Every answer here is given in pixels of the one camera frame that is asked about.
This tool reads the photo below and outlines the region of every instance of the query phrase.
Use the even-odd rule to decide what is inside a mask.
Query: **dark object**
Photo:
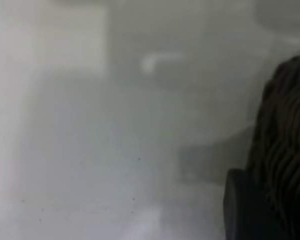
[[[255,239],[250,235],[241,237],[241,231],[250,233],[250,225],[255,225],[255,234],[265,231],[252,220],[254,216],[249,211],[241,209],[247,205],[264,209],[259,197],[244,196],[254,194],[250,191],[259,191],[258,195],[276,216],[277,220],[269,223],[271,227],[277,228],[275,225],[279,224],[291,239],[300,240],[300,56],[282,63],[263,91],[245,171],[253,183],[241,183],[247,177],[234,176],[234,173],[229,173],[227,180],[225,217],[231,216],[229,204],[240,209],[233,210],[234,219],[239,220],[237,225],[231,226],[229,220],[225,221],[229,240]],[[267,210],[260,212],[269,218]],[[240,223],[243,219],[247,221],[244,225]]]
[[[230,170],[223,202],[227,240],[287,240],[248,172]]]

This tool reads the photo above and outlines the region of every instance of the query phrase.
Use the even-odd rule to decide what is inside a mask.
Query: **gray wall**
[[[0,240],[221,240],[300,0],[0,1]]]

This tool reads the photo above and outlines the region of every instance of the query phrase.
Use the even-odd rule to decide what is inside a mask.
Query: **white wall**
[[[0,240],[221,240],[300,0],[1,0]]]

